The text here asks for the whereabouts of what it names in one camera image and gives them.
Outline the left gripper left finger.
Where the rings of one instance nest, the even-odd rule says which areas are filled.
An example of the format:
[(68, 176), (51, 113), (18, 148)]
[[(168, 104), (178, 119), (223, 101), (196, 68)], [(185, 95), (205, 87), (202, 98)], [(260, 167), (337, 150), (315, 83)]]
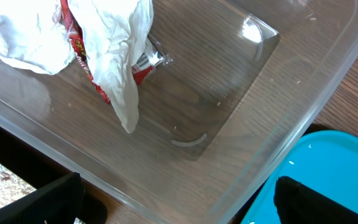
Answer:
[(80, 175), (72, 172), (0, 208), (0, 224), (74, 223), (84, 194)]

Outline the red snack wrapper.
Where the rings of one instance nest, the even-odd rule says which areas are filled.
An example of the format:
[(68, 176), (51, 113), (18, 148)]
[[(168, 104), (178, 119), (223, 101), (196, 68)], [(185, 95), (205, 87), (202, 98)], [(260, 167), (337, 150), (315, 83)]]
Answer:
[[(86, 76), (89, 78), (92, 85), (95, 87), (97, 93), (107, 104), (110, 104), (111, 100), (102, 90), (102, 88), (94, 82), (93, 75), (88, 67), (82, 29), (74, 18), (72, 12), (70, 11), (68, 1), (61, 0), (60, 3), (62, 6), (63, 21), (65, 23), (65, 28), (68, 32), (68, 38), (70, 40), (71, 46), (73, 47), (73, 50), (75, 52), (76, 59), (85, 71)], [(132, 76), (136, 85), (140, 85), (142, 81), (151, 73), (153, 73), (156, 70), (157, 66), (160, 65), (164, 60), (164, 56), (161, 54), (160, 51), (155, 48), (155, 45), (150, 40), (149, 36), (145, 42), (145, 49), (143, 54), (132, 66)]]

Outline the white napkin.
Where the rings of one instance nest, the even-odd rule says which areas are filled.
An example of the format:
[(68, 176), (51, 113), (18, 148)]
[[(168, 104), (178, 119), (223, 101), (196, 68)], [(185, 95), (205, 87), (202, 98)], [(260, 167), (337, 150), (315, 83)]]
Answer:
[(153, 16), (151, 1), (0, 1), (0, 60), (47, 75), (78, 60), (131, 133), (139, 119), (132, 67)]

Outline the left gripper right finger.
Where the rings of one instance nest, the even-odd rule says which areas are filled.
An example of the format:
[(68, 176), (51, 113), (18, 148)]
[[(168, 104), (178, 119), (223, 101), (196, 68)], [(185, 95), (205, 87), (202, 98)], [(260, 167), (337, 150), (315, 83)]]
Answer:
[(290, 177), (279, 177), (273, 202), (282, 224), (358, 224), (358, 213)]

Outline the teal plastic serving tray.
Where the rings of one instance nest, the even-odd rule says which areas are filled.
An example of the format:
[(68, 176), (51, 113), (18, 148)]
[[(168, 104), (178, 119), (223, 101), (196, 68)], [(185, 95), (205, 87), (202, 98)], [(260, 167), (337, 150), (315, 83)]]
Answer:
[(243, 223), (279, 223), (275, 183), (288, 176), (358, 213), (358, 138), (340, 131), (303, 136), (273, 171)]

